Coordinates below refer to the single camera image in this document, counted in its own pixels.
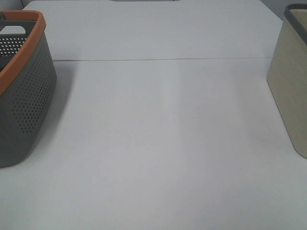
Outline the grey perforated basket orange rim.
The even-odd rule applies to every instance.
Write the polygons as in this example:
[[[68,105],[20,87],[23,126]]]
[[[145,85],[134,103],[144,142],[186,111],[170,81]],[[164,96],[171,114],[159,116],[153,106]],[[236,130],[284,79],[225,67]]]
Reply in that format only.
[[[30,154],[48,113],[57,75],[39,11],[0,12],[0,25],[25,32],[0,36],[0,166]]]

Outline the beige bin grey rim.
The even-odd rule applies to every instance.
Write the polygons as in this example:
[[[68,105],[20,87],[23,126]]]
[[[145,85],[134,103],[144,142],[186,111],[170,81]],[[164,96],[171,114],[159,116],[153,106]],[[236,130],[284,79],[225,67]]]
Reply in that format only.
[[[307,156],[307,6],[289,4],[267,83],[295,151]]]

